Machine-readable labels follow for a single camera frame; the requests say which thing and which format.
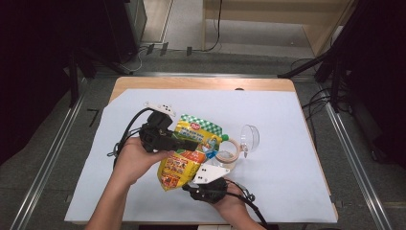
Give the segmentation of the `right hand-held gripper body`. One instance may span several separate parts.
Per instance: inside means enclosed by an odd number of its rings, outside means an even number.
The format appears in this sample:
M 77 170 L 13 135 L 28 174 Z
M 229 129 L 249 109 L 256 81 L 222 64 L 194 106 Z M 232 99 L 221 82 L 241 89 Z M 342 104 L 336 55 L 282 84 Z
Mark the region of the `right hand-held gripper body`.
M 192 179 L 192 183 L 197 187 L 194 188 L 187 183 L 182 189 L 189 192 L 194 200 L 216 204 L 226 196 L 228 185 L 224 175 L 229 172 L 229 169 L 204 163 Z

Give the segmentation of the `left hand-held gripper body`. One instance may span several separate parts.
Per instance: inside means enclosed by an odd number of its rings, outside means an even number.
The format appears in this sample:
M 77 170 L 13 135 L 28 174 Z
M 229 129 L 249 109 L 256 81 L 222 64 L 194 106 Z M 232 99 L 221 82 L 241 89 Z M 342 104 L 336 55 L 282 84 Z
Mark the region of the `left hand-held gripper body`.
M 145 102 L 145 107 L 152 110 L 147 122 L 141 126 L 140 138 L 147 152 L 155 150 L 178 150 L 179 143 L 172 138 L 169 126 L 176 112 L 170 105 Z

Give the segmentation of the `yellow refill pouch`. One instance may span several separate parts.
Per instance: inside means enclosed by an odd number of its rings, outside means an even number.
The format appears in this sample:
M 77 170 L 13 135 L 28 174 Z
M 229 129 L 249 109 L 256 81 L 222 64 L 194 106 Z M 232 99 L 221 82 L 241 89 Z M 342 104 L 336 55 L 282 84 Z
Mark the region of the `yellow refill pouch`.
M 200 165 L 214 158 L 219 145 L 229 139 L 222 127 L 192 115 L 182 114 L 174 129 L 174 137 L 198 143 L 195 150 L 179 149 L 160 162 L 157 177 L 165 190 L 180 188 L 191 181 Z

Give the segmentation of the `person's right hand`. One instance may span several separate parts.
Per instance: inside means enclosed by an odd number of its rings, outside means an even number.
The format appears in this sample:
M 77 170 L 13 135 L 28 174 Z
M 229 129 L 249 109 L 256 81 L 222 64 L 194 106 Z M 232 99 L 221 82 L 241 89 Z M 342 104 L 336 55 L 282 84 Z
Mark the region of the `person's right hand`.
M 228 181 L 227 191 L 231 193 L 231 195 L 226 195 L 216 204 L 213 204 L 217 212 L 223 217 L 246 214 L 245 203 L 236 197 L 242 195 L 242 190 L 236 184 Z

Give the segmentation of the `person's left hand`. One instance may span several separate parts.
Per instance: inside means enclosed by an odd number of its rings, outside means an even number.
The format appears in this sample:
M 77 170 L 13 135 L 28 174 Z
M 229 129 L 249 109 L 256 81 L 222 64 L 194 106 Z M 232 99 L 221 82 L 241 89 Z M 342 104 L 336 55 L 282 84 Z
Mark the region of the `person's left hand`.
M 154 164 L 174 155 L 174 151 L 147 152 L 140 138 L 129 138 L 119 154 L 113 176 L 126 186 L 131 186 Z

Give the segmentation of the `clear dome lid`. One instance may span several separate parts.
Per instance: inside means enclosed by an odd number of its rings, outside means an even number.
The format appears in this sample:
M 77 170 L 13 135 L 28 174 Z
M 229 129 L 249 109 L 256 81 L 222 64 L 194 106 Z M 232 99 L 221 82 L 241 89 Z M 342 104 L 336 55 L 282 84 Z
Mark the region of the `clear dome lid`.
M 244 125 L 240 133 L 240 146 L 247 157 L 249 153 L 254 152 L 259 145 L 259 131 L 255 126 Z

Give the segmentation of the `white table sheet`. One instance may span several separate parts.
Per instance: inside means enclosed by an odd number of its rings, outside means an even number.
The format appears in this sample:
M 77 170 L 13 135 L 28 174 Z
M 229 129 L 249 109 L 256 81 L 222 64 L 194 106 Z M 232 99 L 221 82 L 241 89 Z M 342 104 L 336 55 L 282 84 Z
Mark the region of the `white table sheet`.
M 103 111 L 93 146 L 66 213 L 66 220 L 90 219 L 113 170 L 114 146 L 128 125 L 148 116 L 145 104 L 165 104 L 238 138 L 246 125 L 259 130 L 259 145 L 239 157 L 230 178 L 256 197 L 269 222 L 334 223 L 338 214 L 307 129 L 298 96 L 288 91 L 129 89 Z

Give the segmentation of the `black metal stand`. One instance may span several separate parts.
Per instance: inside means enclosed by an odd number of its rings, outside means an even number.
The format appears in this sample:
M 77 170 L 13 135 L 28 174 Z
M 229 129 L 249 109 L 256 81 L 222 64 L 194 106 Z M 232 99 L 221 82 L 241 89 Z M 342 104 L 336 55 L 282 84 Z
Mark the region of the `black metal stand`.
M 79 78 L 78 69 L 86 78 L 94 78 L 96 69 L 91 61 L 88 49 L 76 48 L 68 58 L 69 80 L 70 80 L 70 107 L 73 107 L 79 99 Z

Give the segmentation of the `dark grey cabinet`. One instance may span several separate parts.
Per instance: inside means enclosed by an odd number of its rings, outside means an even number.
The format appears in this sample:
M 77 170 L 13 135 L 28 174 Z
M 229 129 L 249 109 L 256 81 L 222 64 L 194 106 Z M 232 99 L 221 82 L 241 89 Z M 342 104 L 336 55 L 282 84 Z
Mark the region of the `dark grey cabinet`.
M 107 17 L 108 49 L 115 62 L 139 52 L 147 23 L 144 0 L 102 0 Z

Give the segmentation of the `black curtain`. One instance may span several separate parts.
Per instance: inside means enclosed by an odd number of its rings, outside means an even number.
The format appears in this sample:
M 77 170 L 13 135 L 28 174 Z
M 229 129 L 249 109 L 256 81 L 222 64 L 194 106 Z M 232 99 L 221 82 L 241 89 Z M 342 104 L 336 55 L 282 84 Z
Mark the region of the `black curtain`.
M 47 0 L 0 0 L 0 165 L 69 90 L 66 58 Z
M 351 33 L 349 86 L 382 160 L 406 170 L 406 0 L 360 0 Z

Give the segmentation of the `black tripod stand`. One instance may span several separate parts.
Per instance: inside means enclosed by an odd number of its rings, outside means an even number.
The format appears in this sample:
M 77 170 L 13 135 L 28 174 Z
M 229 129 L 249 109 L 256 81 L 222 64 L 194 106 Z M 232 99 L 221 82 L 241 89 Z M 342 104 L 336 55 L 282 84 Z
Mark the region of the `black tripod stand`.
M 334 69 L 336 60 L 342 55 L 349 40 L 353 24 L 359 14 L 357 7 L 363 0 L 308 0 L 309 10 L 301 13 L 305 20 L 304 34 L 310 44 L 314 58 L 277 75 L 278 79 L 291 79 L 303 71 L 320 64 L 315 73 L 316 81 L 323 81 Z

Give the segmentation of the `light wooden shelf unit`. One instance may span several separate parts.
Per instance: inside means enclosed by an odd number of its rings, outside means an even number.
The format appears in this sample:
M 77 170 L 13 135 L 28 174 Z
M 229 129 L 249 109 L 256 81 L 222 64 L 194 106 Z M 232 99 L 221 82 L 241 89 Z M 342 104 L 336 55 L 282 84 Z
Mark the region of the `light wooden shelf unit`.
M 206 20 L 299 24 L 313 54 L 326 48 L 340 25 L 350 17 L 356 0 L 202 0 L 202 38 Z

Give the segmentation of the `aluminium floor rail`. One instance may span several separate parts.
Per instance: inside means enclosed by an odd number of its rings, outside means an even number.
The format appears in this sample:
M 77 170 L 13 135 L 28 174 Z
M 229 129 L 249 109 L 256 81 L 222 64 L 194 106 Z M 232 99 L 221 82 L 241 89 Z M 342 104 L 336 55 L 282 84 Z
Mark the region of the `aluminium floor rail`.
M 83 98 L 84 94 L 80 94 L 78 100 L 68 109 L 62 125 L 56 133 L 53 143 L 48 149 L 45 159 L 34 178 L 34 182 L 24 196 L 23 202 L 14 218 L 10 230 L 25 230 L 69 135 L 72 125 L 79 114 Z
M 360 161 L 357 151 L 349 137 L 339 113 L 331 105 L 327 106 L 327 114 L 336 131 L 344 153 L 349 161 L 352 173 L 370 210 L 377 230 L 394 230 L 385 211 L 383 203 L 373 187 L 365 168 Z

